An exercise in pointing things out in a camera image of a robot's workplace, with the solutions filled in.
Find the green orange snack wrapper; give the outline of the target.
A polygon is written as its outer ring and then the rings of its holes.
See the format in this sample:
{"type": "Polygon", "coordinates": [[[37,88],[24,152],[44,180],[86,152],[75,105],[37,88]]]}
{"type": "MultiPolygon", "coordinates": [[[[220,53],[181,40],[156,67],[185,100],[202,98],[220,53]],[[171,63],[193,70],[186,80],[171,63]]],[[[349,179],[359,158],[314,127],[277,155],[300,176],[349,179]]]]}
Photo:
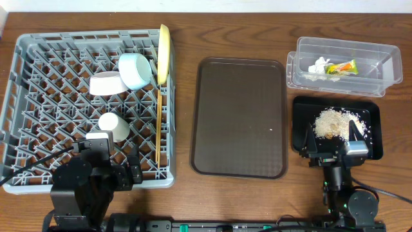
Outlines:
{"type": "Polygon", "coordinates": [[[357,75],[359,71],[357,69],[356,60],[353,59],[345,63],[328,65],[325,69],[325,73],[328,75],[357,75]]]}

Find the pink bowl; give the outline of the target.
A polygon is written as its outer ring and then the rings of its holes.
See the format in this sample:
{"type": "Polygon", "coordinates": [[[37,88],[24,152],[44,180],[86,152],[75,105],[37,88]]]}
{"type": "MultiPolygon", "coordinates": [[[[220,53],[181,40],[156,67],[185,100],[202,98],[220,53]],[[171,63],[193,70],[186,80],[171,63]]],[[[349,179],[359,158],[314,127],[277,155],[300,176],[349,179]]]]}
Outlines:
{"type": "Polygon", "coordinates": [[[100,72],[91,76],[89,93],[96,96],[115,95],[128,90],[119,72],[100,72]]]}

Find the rice food scraps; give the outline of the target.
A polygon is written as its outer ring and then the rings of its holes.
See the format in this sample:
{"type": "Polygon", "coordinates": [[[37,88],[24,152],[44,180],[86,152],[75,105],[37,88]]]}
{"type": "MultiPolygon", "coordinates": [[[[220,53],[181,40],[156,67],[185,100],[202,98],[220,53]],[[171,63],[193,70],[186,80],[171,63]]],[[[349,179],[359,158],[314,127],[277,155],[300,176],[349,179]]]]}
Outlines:
{"type": "Polygon", "coordinates": [[[364,136],[367,130],[364,121],[360,120],[357,113],[352,113],[348,110],[337,111],[333,108],[323,110],[314,122],[314,134],[320,139],[332,139],[338,137],[342,141],[349,140],[349,123],[353,121],[364,136]]]}

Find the white cup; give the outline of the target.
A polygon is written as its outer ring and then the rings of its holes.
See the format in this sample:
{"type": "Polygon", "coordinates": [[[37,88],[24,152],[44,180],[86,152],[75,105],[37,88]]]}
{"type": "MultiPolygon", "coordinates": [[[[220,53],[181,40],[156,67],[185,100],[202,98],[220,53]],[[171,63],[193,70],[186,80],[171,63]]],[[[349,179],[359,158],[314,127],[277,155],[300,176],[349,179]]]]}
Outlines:
{"type": "Polygon", "coordinates": [[[129,124],[115,113],[101,115],[98,119],[98,126],[101,130],[111,131],[114,142],[126,140],[130,133],[129,124]]]}

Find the light blue bowl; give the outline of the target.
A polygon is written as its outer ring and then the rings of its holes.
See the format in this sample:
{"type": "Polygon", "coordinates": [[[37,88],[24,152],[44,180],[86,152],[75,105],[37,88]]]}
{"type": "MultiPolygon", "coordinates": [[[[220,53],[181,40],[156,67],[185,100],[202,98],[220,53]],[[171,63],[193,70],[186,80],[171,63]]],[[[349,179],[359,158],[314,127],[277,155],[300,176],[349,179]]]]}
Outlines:
{"type": "Polygon", "coordinates": [[[141,53],[123,53],[118,69],[123,83],[131,90],[139,90],[151,81],[151,66],[141,53]]]}

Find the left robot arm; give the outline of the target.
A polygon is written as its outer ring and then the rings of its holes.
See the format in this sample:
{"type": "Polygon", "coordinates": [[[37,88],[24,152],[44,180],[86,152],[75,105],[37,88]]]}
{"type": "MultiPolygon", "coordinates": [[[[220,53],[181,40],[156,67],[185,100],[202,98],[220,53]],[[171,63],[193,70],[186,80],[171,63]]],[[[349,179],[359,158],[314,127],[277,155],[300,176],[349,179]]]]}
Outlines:
{"type": "Polygon", "coordinates": [[[44,218],[43,231],[135,231],[145,222],[136,214],[114,213],[104,217],[116,191],[131,191],[143,182],[139,146],[123,164],[112,164],[109,139],[82,139],[73,144],[78,155],[53,174],[50,197],[54,209],[44,218]]]}

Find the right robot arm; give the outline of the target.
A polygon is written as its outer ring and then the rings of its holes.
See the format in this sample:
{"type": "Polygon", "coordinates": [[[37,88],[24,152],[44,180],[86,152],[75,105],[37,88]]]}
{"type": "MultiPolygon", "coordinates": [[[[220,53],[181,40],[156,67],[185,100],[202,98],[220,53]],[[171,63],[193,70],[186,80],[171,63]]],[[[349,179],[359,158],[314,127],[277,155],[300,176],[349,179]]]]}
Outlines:
{"type": "Polygon", "coordinates": [[[323,169],[324,204],[333,220],[330,227],[366,231],[377,227],[379,196],[370,188],[353,185],[351,168],[364,164],[369,149],[353,121],[348,123],[348,129],[349,140],[339,150],[320,152],[308,123],[299,155],[310,160],[310,167],[323,169]]]}

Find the white tissue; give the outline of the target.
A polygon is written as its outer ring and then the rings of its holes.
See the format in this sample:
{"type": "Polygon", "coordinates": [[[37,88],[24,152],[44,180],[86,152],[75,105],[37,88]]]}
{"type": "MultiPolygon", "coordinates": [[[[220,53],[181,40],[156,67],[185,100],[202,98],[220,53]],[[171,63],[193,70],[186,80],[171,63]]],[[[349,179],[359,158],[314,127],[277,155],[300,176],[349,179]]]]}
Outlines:
{"type": "Polygon", "coordinates": [[[325,59],[324,57],[320,57],[318,58],[318,60],[316,60],[315,64],[308,67],[308,72],[325,74],[326,67],[329,65],[331,65],[330,59],[325,59]]]}

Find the yellow round plate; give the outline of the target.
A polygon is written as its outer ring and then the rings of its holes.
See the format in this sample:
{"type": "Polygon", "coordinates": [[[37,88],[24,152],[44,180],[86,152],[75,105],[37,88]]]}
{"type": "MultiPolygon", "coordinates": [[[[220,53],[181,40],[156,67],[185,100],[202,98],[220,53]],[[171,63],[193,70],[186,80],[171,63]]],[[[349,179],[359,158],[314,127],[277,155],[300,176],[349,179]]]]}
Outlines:
{"type": "Polygon", "coordinates": [[[159,45],[158,45],[158,85],[162,85],[167,81],[169,73],[169,56],[171,49],[171,36],[168,27],[164,24],[160,27],[159,45]]]}

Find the wooden chopstick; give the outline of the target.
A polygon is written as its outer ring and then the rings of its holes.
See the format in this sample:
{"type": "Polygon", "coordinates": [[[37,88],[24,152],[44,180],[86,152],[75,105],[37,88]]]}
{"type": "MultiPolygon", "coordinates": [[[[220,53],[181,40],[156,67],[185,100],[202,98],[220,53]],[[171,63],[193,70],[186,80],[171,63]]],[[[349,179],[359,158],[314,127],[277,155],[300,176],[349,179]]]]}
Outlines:
{"type": "Polygon", "coordinates": [[[160,151],[160,129],[161,129],[161,103],[162,103],[162,95],[160,89],[157,91],[157,113],[156,113],[156,153],[155,153],[155,161],[159,165],[158,156],[160,151]]]}
{"type": "Polygon", "coordinates": [[[156,119],[156,163],[157,168],[160,168],[160,145],[161,145],[161,125],[162,125],[162,94],[161,89],[158,89],[157,98],[157,119],[156,119]]]}

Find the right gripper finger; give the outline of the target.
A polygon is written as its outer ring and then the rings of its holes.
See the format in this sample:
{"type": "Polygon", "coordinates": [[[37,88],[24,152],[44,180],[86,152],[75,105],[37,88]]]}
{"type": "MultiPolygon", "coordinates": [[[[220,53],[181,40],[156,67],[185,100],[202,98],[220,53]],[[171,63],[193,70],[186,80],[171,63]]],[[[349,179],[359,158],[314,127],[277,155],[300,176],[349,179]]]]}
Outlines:
{"type": "Polygon", "coordinates": [[[358,130],[355,122],[351,120],[349,122],[349,129],[348,129],[348,140],[349,141],[361,141],[364,140],[363,135],[358,130]]]}
{"type": "Polygon", "coordinates": [[[315,141],[315,135],[311,124],[307,124],[305,136],[303,140],[303,147],[301,149],[302,155],[311,155],[318,152],[315,141]]]}

